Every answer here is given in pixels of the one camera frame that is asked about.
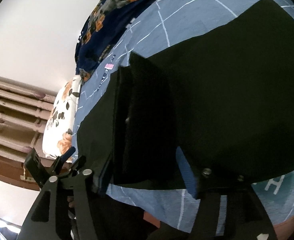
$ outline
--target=white wall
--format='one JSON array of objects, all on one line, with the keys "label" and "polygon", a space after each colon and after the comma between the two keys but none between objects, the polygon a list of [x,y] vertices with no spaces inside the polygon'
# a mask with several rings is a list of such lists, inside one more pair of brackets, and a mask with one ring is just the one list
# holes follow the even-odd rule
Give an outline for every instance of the white wall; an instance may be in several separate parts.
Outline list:
[{"label": "white wall", "polygon": [[99,0],[3,0],[0,77],[58,92],[75,74],[75,46]]},{"label": "white wall", "polygon": [[0,181],[0,218],[21,226],[38,194]]}]

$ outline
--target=metal screw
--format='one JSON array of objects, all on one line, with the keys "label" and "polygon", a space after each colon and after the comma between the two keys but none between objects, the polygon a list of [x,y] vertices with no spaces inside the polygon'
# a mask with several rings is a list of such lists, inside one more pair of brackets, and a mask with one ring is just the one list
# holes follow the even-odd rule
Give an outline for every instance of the metal screw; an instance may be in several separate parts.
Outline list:
[{"label": "metal screw", "polygon": [[90,175],[92,172],[93,172],[93,171],[90,170],[90,169],[85,169],[85,170],[83,170],[83,174],[84,174],[85,176]]},{"label": "metal screw", "polygon": [[211,174],[211,169],[210,168],[203,169],[203,174],[210,175]]},{"label": "metal screw", "polygon": [[239,175],[238,176],[238,181],[243,182],[244,181],[244,176],[243,175]]},{"label": "metal screw", "polygon": [[49,182],[56,182],[58,180],[57,176],[51,176]]}]

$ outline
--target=floral pillowcase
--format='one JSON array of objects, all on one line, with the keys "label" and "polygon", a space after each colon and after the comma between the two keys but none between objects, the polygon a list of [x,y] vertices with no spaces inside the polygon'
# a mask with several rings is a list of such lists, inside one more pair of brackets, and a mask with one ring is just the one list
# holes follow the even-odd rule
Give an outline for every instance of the floral pillowcase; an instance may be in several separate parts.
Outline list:
[{"label": "floral pillowcase", "polygon": [[47,158],[55,159],[71,147],[80,87],[81,77],[77,75],[57,94],[43,138],[43,152]]}]

